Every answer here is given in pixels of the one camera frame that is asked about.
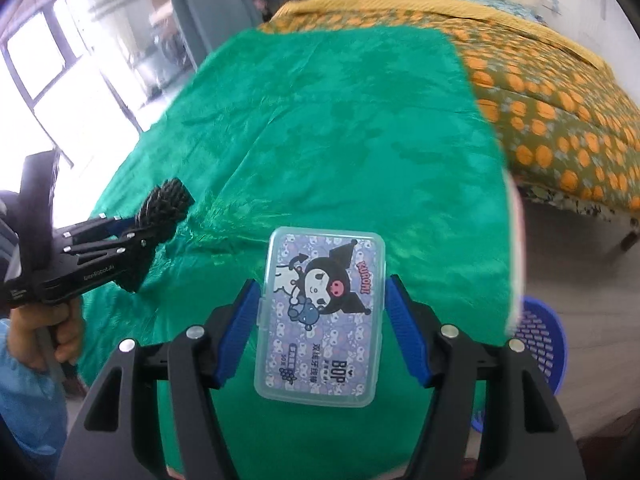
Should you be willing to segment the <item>person's left hand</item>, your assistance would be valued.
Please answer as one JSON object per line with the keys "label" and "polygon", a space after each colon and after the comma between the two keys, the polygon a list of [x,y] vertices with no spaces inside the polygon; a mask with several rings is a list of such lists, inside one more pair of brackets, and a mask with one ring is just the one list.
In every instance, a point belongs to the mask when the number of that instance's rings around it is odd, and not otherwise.
{"label": "person's left hand", "polygon": [[65,304],[24,304],[10,314],[10,327],[6,336],[9,354],[31,370],[44,372],[46,358],[37,340],[37,330],[46,332],[54,328],[56,343],[54,357],[59,363],[75,364],[81,355],[85,321],[81,314],[82,299],[74,298]]}

